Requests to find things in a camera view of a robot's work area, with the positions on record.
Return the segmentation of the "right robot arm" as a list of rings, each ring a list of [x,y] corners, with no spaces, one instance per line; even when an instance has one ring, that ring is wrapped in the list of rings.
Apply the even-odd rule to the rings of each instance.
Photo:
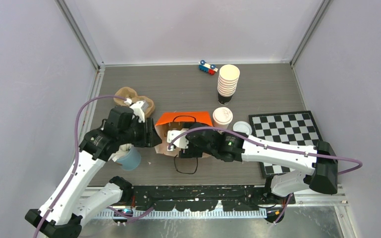
[[[169,147],[205,153],[224,162],[262,162],[290,168],[289,173],[267,179],[263,197],[268,203],[306,189],[328,195],[338,191],[338,162],[325,141],[315,146],[290,145],[195,123],[189,129],[170,130],[167,142]]]

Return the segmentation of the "blue plastic cup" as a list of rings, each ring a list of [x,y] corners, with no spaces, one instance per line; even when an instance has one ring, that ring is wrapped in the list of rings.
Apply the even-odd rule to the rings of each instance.
[[[125,171],[131,171],[136,169],[141,163],[141,154],[132,146],[130,150],[122,157],[116,160],[116,163],[121,165],[121,168]]]

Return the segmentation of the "cardboard cup carrier tray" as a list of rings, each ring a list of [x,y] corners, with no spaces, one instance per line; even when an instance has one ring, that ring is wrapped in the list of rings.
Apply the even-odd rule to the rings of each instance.
[[[133,103],[137,101],[146,101],[148,107],[145,109],[145,116],[150,117],[151,114],[155,111],[155,103],[152,99],[147,96],[140,96],[138,93],[130,87],[122,87],[116,93],[116,96],[120,96],[126,99],[131,99]]]

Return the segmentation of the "stack of white paper cups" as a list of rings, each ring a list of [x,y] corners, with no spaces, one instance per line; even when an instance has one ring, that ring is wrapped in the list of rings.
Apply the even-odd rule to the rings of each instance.
[[[232,64],[223,65],[218,75],[218,102],[227,105],[231,101],[238,84],[240,70]]]

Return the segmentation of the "red blue toy car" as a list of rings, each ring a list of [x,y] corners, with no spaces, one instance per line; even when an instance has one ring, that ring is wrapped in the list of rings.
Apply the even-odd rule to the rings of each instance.
[[[215,75],[218,68],[214,64],[209,64],[205,60],[200,60],[198,69],[210,75]]]

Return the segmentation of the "orange paper bag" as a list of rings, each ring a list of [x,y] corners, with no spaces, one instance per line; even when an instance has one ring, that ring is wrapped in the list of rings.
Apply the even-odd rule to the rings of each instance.
[[[174,168],[180,174],[184,174],[184,172],[177,168],[176,160],[178,158],[196,159],[195,170],[191,172],[193,175],[198,169],[199,159],[209,157],[208,154],[191,144],[185,136],[174,140],[174,138],[189,130],[196,123],[200,123],[202,126],[213,125],[210,114],[207,111],[167,112],[163,113],[155,124],[155,130],[162,139],[162,143],[155,146],[155,152],[173,157]]]

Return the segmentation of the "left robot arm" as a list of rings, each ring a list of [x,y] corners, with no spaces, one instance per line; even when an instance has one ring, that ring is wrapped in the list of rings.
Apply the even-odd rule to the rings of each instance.
[[[50,198],[38,209],[30,209],[25,220],[49,238],[77,238],[98,213],[133,198],[132,184],[115,176],[98,192],[80,201],[95,174],[121,145],[152,148],[161,144],[152,118],[139,109],[117,106],[99,128],[87,132],[77,143],[74,162]]]

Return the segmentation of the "black white checkerboard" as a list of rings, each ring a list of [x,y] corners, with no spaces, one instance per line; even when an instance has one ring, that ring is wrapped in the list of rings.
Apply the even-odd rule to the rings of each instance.
[[[322,136],[310,111],[248,116],[252,135],[263,140],[291,145],[317,145]]]

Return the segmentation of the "crumpled white paper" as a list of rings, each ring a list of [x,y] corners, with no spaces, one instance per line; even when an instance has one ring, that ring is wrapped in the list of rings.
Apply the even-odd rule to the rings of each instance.
[[[132,147],[133,147],[132,144],[120,145],[119,149],[111,155],[110,159],[113,160],[114,162],[116,162],[119,159],[122,159],[130,152]]]

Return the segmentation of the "white paper coffee cup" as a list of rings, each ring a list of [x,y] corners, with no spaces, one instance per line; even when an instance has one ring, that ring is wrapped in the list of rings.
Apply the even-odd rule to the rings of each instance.
[[[214,121],[213,125],[214,127],[218,127],[218,128],[222,128],[222,129],[228,129],[229,125],[230,125],[230,121],[227,121],[227,122],[222,122],[222,121]]]

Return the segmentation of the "white plastic cup lid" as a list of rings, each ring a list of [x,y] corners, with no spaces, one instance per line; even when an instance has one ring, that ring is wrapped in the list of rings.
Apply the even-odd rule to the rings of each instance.
[[[219,107],[213,111],[213,119],[216,124],[230,124],[233,120],[233,113],[227,107]]]

